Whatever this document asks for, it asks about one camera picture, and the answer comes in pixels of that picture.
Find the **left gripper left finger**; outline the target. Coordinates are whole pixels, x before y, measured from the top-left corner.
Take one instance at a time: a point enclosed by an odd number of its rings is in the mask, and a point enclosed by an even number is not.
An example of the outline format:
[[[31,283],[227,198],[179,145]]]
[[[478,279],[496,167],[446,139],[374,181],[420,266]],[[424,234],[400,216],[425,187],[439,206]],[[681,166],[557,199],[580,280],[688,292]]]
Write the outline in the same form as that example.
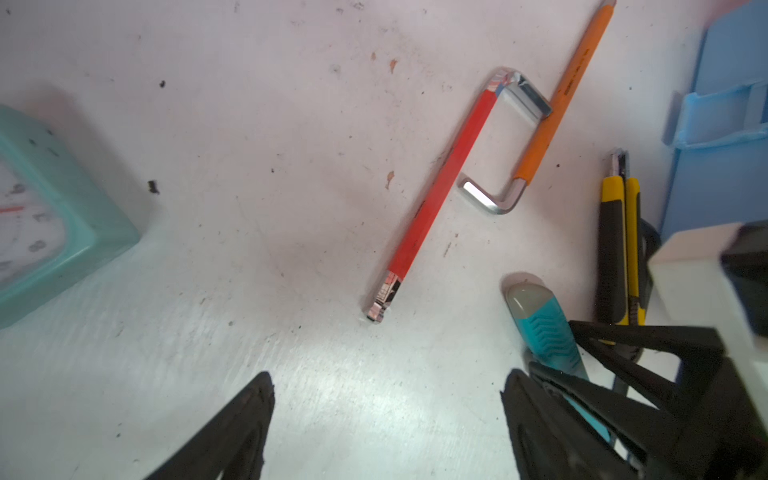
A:
[[[258,479],[275,407],[268,372],[257,374],[150,479]]]

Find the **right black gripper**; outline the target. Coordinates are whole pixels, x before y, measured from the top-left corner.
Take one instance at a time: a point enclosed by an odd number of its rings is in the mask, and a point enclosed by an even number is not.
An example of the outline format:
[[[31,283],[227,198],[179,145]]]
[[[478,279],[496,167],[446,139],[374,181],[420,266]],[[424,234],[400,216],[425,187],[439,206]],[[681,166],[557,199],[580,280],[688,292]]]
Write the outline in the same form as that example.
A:
[[[571,321],[579,346],[658,408],[539,363],[532,379],[584,420],[637,474],[685,479],[767,476],[767,224],[730,223],[673,234],[649,262],[666,315],[651,326]],[[624,355],[676,356],[669,381]]]

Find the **yellow black utility knife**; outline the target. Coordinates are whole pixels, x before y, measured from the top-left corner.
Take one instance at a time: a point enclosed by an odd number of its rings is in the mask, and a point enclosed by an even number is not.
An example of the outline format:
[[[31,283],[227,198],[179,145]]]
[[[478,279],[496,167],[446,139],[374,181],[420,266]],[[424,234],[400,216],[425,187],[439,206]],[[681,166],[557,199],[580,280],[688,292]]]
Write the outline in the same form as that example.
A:
[[[609,159],[599,206],[595,315],[605,324],[643,325],[653,288],[648,261],[660,248],[660,235],[642,218],[628,152],[617,149]]]

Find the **teal utility knife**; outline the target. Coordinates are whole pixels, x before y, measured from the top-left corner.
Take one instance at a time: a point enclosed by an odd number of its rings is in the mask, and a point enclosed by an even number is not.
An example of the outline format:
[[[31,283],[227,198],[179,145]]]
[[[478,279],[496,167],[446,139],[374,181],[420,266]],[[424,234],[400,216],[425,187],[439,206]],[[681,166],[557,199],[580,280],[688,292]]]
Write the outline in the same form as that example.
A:
[[[506,289],[504,297],[533,360],[589,380],[568,320],[550,289],[534,283],[516,283]]]

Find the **blue plastic tool box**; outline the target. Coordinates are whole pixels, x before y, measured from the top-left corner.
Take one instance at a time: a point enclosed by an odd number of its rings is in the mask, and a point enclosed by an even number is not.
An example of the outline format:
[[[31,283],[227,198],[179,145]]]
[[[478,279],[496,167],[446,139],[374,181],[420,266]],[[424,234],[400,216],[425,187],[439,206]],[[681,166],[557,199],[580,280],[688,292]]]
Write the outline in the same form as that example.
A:
[[[767,4],[708,28],[672,138],[676,161],[661,235],[767,217]]]

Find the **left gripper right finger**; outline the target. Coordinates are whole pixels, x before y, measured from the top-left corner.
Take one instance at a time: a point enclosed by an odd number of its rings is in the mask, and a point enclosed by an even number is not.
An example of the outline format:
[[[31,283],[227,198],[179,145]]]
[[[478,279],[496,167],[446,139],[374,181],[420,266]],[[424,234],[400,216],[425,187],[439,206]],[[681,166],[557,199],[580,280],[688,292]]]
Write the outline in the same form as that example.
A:
[[[630,467],[581,415],[524,371],[509,373],[500,397],[520,478],[630,477]]]

